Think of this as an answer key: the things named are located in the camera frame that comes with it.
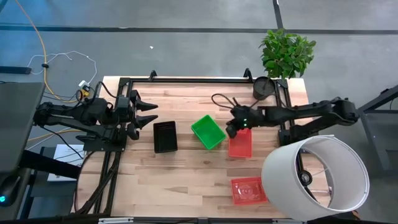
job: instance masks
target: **butcher block tabletop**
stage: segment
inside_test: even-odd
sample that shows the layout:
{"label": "butcher block tabletop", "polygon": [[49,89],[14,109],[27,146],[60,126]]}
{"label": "butcher block tabletop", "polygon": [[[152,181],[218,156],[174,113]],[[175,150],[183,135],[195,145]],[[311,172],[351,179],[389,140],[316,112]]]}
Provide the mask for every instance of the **butcher block tabletop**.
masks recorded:
{"label": "butcher block tabletop", "polygon": [[[104,84],[114,95],[120,78],[104,77]],[[292,78],[288,85],[292,105],[308,103],[303,79]],[[252,158],[247,159],[229,157],[228,137],[213,150],[207,150],[191,130],[194,122],[208,114],[226,134],[225,123],[233,117],[229,109],[216,106],[210,96],[222,93],[228,98],[235,97],[241,105],[251,105],[255,102],[252,84],[134,83],[133,89],[138,90],[143,101],[159,106],[138,114],[157,114],[159,117],[140,130],[139,140],[127,140],[120,160],[112,216],[286,218],[270,202],[234,205],[231,190],[231,179],[261,176],[264,159],[279,147],[279,126],[252,129]],[[104,88],[99,97],[114,103],[114,98]],[[222,97],[215,97],[215,100],[228,105]],[[275,96],[269,96],[257,105],[275,106]],[[178,151],[155,154],[153,124],[164,121],[175,121]],[[296,123],[309,121],[311,119],[300,119]],[[81,172],[78,208],[98,185],[103,157],[103,152],[94,153]],[[311,174],[323,170],[321,162],[314,156],[303,154],[302,159],[304,168]],[[328,205],[330,196],[324,172],[313,177],[310,189],[320,203]],[[102,210],[107,192],[105,189]]]}

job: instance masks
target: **green leafy plant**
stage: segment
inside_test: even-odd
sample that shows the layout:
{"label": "green leafy plant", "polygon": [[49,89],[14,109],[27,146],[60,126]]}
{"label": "green leafy plant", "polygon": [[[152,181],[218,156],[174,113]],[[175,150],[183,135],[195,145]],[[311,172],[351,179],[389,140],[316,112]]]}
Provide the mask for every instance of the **green leafy plant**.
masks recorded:
{"label": "green leafy plant", "polygon": [[312,47],[306,37],[297,34],[285,34],[283,29],[277,32],[267,31],[259,48],[262,49],[262,65],[270,78],[295,78],[296,72],[303,76],[307,64],[313,60]]}

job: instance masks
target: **concrete floor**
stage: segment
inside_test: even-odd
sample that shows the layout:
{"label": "concrete floor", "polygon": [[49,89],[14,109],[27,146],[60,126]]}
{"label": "concrete floor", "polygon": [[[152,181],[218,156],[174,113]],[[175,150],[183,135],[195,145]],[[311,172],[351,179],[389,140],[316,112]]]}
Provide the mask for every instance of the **concrete floor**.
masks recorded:
{"label": "concrete floor", "polygon": [[[166,27],[166,28],[277,28],[272,0],[20,0],[37,25]],[[287,29],[398,29],[398,2],[394,0],[279,0]],[[27,24],[9,1],[0,13],[0,25]],[[92,33],[42,32],[47,53],[77,50],[97,63],[94,83],[105,75],[158,75],[240,77],[246,67],[263,75],[261,51],[264,34],[234,33]],[[315,59],[305,75],[310,102],[348,97],[357,107],[382,90],[398,84],[397,35],[307,35],[316,40]],[[26,66],[42,54],[31,31],[0,31],[0,65]],[[50,64],[49,83],[60,95],[72,95],[77,84],[94,73],[93,63],[71,55]],[[42,60],[33,61],[34,72]],[[0,75],[0,80],[41,82],[42,75]],[[34,128],[31,136],[44,132]],[[335,126],[322,131],[349,144],[363,159],[371,177],[379,176],[380,164],[369,147],[362,124]],[[67,141],[77,144],[74,134]],[[52,138],[43,146],[61,141]],[[367,202],[358,210],[364,220],[398,222],[398,180],[372,178]],[[37,216],[48,215],[45,211]]]}

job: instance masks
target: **green plastic basket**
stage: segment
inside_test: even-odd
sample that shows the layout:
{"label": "green plastic basket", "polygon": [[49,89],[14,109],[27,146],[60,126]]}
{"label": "green plastic basket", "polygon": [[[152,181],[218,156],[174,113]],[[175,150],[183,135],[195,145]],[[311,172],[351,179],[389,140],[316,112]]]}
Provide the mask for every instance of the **green plastic basket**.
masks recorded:
{"label": "green plastic basket", "polygon": [[202,117],[191,126],[191,129],[209,150],[213,149],[226,137],[223,130],[209,115]]}

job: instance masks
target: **white cylinder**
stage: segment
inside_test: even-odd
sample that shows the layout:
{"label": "white cylinder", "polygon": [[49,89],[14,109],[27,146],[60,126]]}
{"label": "white cylinder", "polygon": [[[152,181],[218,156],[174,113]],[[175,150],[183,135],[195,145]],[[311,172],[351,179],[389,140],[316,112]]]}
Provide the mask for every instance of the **white cylinder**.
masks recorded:
{"label": "white cylinder", "polygon": [[[328,207],[312,199],[299,181],[295,158],[300,149],[317,156],[328,169],[333,191]],[[314,136],[275,149],[264,161],[261,177],[270,203],[300,221],[353,211],[369,193],[369,176],[362,160],[334,136]]]}

